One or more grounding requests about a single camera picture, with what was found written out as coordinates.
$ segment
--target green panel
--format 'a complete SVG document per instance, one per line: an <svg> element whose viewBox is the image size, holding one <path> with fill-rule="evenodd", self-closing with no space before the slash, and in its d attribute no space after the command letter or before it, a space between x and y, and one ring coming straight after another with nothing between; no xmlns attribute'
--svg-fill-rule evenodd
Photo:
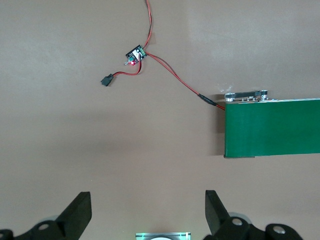
<svg viewBox="0 0 320 240"><path fill-rule="evenodd" d="M226 158L320 153L320 99L227 103Z"/></svg>

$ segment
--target screw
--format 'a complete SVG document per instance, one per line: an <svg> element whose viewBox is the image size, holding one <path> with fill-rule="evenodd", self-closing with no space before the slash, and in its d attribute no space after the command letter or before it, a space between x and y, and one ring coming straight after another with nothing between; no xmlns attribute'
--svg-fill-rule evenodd
<svg viewBox="0 0 320 240"><path fill-rule="evenodd" d="M275 231L277 234L285 234L286 230L284 230L281 226L274 226L273 231Z"/></svg>
<svg viewBox="0 0 320 240"><path fill-rule="evenodd" d="M239 218L234 218L233 220L232 220L232 223L234 224L234 225L236 225L236 226L241 226L243 223L242 223L242 221L239 219Z"/></svg>

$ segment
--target beige surface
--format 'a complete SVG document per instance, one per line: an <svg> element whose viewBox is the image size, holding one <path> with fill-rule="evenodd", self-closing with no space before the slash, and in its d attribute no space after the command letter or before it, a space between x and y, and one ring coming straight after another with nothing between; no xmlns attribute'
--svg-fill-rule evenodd
<svg viewBox="0 0 320 240"><path fill-rule="evenodd" d="M151 7L148 51L200 93L320 97L318 0ZM82 240L180 231L201 240L205 190L216 190L260 229L283 223L319 238L320 155L224 159L223 111L149 57L139 76L101 86L136 70L123 63L146 39L143 0L2 0L0 22L0 228L21 234L91 191Z"/></svg>

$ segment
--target red wire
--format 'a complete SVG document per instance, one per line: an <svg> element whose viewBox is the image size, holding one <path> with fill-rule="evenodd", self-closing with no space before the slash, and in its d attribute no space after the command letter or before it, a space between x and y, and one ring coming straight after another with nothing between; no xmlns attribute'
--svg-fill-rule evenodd
<svg viewBox="0 0 320 240"><path fill-rule="evenodd" d="M160 63L163 67L165 67L173 76L175 76L183 85L185 85L188 89L190 89L192 92L194 92L195 94L199 95L199 93L194 90L192 87L190 87L188 84L186 84L178 75L177 73L173 70L173 68L166 62L164 61L162 58L153 55L149 52L145 52L147 55L149 55L150 57L152 57L154 60L156 60L158 63Z"/></svg>
<svg viewBox="0 0 320 240"><path fill-rule="evenodd" d="M151 34L152 34L152 14L151 14L150 3L149 3L149 0L145 0L145 2L146 2L146 5L147 5L147 7L148 7L150 27L149 27L148 37L147 37L147 39L146 39L146 41L145 41L145 43L144 43L144 47L143 47L143 48L145 48L145 47L148 45L149 40L150 40L150 38L151 38Z"/></svg>
<svg viewBox="0 0 320 240"><path fill-rule="evenodd" d="M224 111L226 110L226 108L225 108L225 107L220 106L219 104L217 104L216 106L217 106L218 108L220 108L220 109L224 110Z"/></svg>
<svg viewBox="0 0 320 240"><path fill-rule="evenodd" d="M135 76L137 75L138 73L140 73L141 71L141 68L142 68L142 62L141 62L141 55L139 55L139 68L138 68L138 71L136 71L135 73L128 73L128 72L124 72L124 71L117 71L113 74L113 76L117 76L117 75L120 75L120 74L124 74L124 75L129 75L129 76Z"/></svg>

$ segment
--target cable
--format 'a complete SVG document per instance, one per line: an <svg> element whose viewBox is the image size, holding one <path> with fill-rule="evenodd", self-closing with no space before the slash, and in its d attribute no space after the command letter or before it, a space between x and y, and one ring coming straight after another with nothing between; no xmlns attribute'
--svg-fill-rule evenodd
<svg viewBox="0 0 320 240"><path fill-rule="evenodd" d="M141 54L139 54L139 68L138 68L138 71L136 71L135 73L128 73L128 72L124 72L124 71L117 71L117 72L115 72L112 76L115 77L115 76L120 75L120 74L129 75L129 76L135 76L135 75L137 75L138 73L140 73L141 68L142 68L142 61L141 61Z"/></svg>
<svg viewBox="0 0 320 240"><path fill-rule="evenodd" d="M156 55L153 55L149 52L145 52L147 55L149 55L151 58L156 60L158 63L160 63L164 68L166 68L173 76L175 76L183 85L185 85L188 89L190 89L192 92L194 92L198 97L200 97L202 100L204 100L206 103L216 106L222 110L225 110L225 108L216 102L212 101L211 99L207 98L206 96L198 93L196 90L194 90L191 86L189 86L187 83L185 83L175 72L175 70L167 63L165 60L163 60L161 57L158 57Z"/></svg>
<svg viewBox="0 0 320 240"><path fill-rule="evenodd" d="M152 14L151 14L151 8L150 8L150 3L149 3L149 0L145 0L145 3L146 3L146 6L148 8L148 13L149 13L149 24L150 24L150 27L149 27L149 33L148 33L148 37L144 43L144 46L143 46L143 49L147 47L148 43L149 43L149 40L151 38L151 34L152 34Z"/></svg>

